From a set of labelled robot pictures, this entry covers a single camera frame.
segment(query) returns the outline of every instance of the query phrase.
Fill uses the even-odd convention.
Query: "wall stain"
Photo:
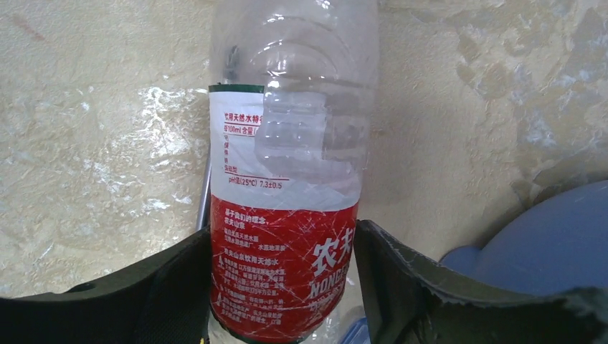
[[[499,100],[511,104],[516,150],[493,154],[502,154],[499,163],[514,161],[521,172],[511,188],[526,209],[608,178],[608,95],[597,85],[608,77],[608,20],[587,9],[568,34],[576,5],[575,0],[507,1],[435,21],[459,34],[458,77],[487,108]],[[430,18],[420,11],[412,15]],[[545,55],[546,64],[539,59]]]

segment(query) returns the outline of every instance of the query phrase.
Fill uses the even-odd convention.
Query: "white label section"
[[[330,186],[274,176],[256,158],[255,134],[264,95],[210,92],[211,193],[219,199],[261,209],[339,211],[358,202]]]

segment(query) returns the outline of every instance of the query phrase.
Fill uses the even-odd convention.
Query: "red label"
[[[212,198],[212,308],[233,332],[289,343],[311,333],[344,292],[357,206],[284,211]]]

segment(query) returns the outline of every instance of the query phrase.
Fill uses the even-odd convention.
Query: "clear plastic bottle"
[[[377,0],[217,4],[209,88],[212,307],[245,342],[300,342],[341,298],[378,62]],[[266,269],[256,265],[260,257]],[[269,265],[268,257],[276,260]],[[270,286],[255,289],[252,272]],[[288,324],[298,316],[294,330]],[[211,333],[212,343],[228,343],[225,335]]]

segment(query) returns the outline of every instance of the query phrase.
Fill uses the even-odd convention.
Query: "blue object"
[[[485,284],[530,295],[608,287],[608,181],[544,201],[483,249],[461,247],[441,263]]]
[[[344,335],[340,344],[371,344],[367,328],[367,318],[364,317],[357,320]]]

